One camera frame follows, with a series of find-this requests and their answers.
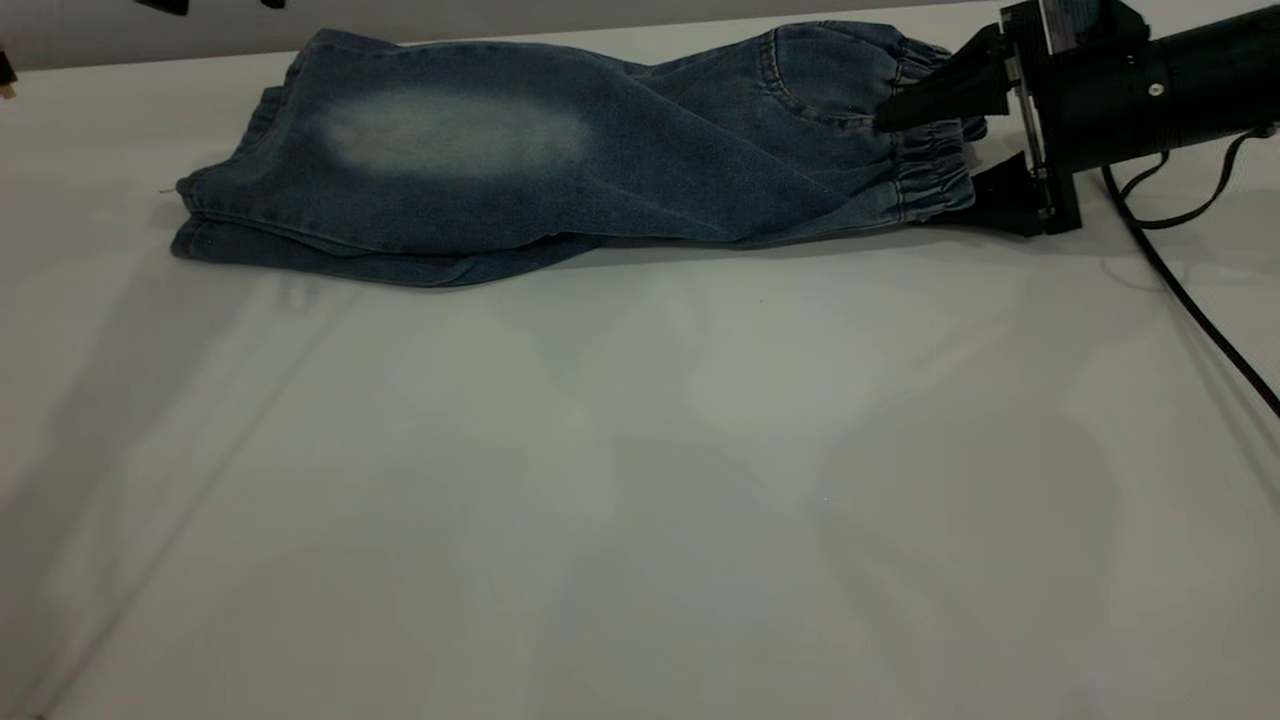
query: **white tabletop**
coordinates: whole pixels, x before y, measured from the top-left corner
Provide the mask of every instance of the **white tabletop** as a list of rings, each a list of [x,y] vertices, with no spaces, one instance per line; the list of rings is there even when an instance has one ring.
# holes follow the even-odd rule
[[[828,17],[957,46],[996,5]],[[660,61],[790,19],[543,40]],[[1093,174],[1087,229],[1025,245],[605,250],[451,292],[170,258],[160,191],[288,61],[0,105],[0,717],[1280,714],[1277,428]],[[1220,151],[1137,209],[1197,204]],[[1158,236],[1245,348],[1277,168],[1253,143]]]

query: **blue denim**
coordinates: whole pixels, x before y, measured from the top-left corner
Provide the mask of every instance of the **blue denim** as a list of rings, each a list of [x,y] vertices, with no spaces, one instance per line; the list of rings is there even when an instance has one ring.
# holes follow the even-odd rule
[[[173,252],[461,286],[611,238],[751,246],[923,220],[973,204],[961,149],[986,126],[881,133],[873,114],[946,58],[842,22],[659,65],[321,31],[232,158],[178,183]]]

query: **folded jeans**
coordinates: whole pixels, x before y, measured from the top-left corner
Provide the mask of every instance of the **folded jeans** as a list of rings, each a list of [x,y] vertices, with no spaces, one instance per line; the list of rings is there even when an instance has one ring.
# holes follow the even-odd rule
[[[232,158],[179,181],[173,252],[411,286],[531,272],[612,238],[751,246],[973,204],[980,118],[876,108],[947,54],[820,22],[658,65],[321,31]]]

